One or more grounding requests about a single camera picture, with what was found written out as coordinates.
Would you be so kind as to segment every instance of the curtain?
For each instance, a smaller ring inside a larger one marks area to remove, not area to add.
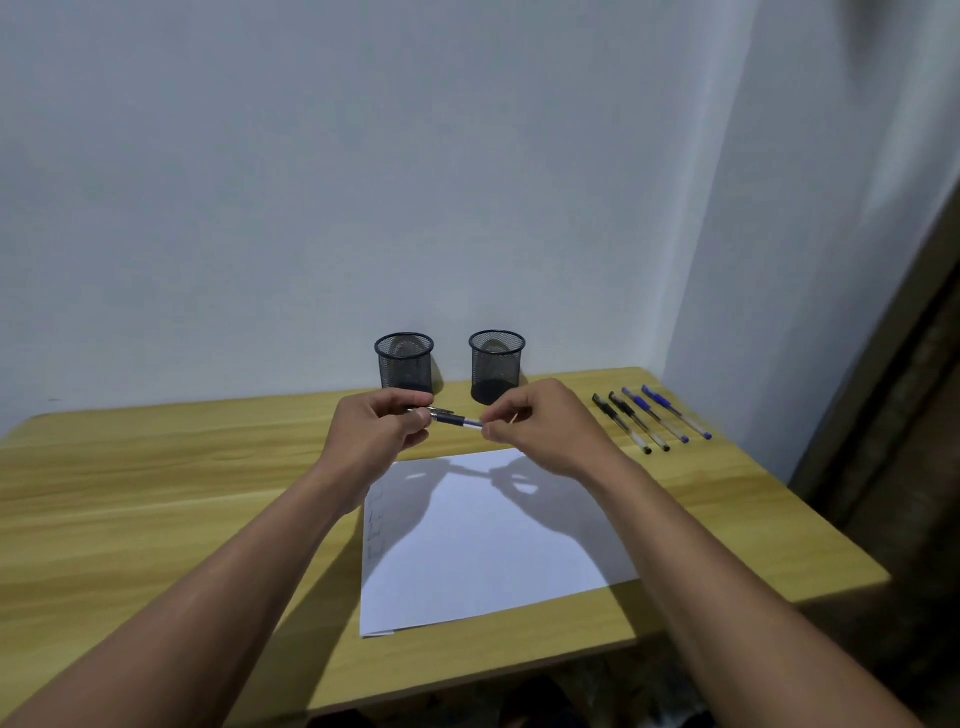
[[[960,195],[949,205],[791,483],[893,577],[808,615],[929,725],[960,722]]]

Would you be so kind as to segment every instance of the hand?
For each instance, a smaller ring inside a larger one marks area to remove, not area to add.
[[[356,509],[367,491],[396,457],[429,436],[433,395],[406,389],[380,389],[344,397],[337,404],[317,468],[345,500],[344,513]]]
[[[623,454],[577,396],[557,379],[511,389],[480,421],[483,436],[491,442],[513,445],[545,470],[581,482],[593,464]]]

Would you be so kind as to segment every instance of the wooden table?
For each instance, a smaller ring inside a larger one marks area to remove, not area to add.
[[[560,379],[584,402],[623,385],[660,387],[641,369]],[[45,415],[0,440],[0,717],[313,463],[343,394]],[[465,382],[447,383],[437,403],[468,416],[483,409]],[[693,437],[684,446],[662,431],[675,447],[644,455],[610,420],[601,422],[791,601],[888,578],[723,436]],[[406,457],[492,448],[475,430],[434,425],[430,440]],[[357,514],[330,532],[231,723],[418,692],[626,645],[663,628],[640,582],[632,582],[361,640],[361,538]]]

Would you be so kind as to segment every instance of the mesh cup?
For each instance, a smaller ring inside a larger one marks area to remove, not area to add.
[[[520,354],[527,342],[518,333],[490,329],[470,336],[473,370],[470,396],[493,404],[520,383]]]
[[[373,348],[380,357],[381,386],[433,394],[430,370],[433,339],[422,333],[403,331],[377,339]]]

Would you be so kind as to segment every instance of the paper sheet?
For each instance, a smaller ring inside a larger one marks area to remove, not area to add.
[[[515,449],[396,463],[367,496],[361,636],[631,579],[583,486]]]

